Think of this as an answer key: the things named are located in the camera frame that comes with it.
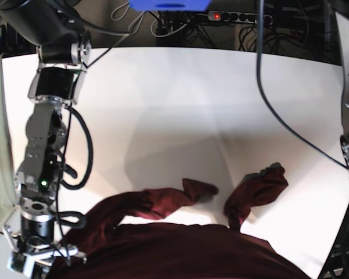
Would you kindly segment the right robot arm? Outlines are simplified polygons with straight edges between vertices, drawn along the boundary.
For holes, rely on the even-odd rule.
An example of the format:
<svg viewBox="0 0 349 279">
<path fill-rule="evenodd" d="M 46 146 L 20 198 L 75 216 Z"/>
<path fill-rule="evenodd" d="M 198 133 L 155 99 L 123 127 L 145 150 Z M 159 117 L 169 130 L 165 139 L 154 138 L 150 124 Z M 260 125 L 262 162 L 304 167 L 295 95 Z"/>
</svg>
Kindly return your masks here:
<svg viewBox="0 0 349 279">
<path fill-rule="evenodd" d="M 9 270 L 26 278 L 45 278 L 56 259 L 66 264 L 86 254 L 65 239 L 54 240 L 54 228 L 80 229 L 86 218 L 80 212 L 60 212 L 60 187 L 83 188 L 91 174 L 94 149 L 91 134 L 74 108 L 87 70 L 92 66 L 90 30 L 124 40 L 127 32 L 103 28 L 83 19 L 67 1 L 0 1 L 0 17 L 26 41 L 33 44 L 38 67 L 28 98 L 34 110 L 26 124 L 27 145 L 24 159 L 13 182 L 20 213 L 20 231 L 4 225 L 1 233 L 11 247 Z M 86 136 L 88 161 L 80 183 L 71 185 L 64 174 L 77 177 L 65 155 L 70 125 L 62 120 L 62 110 L 75 117 Z"/>
</svg>

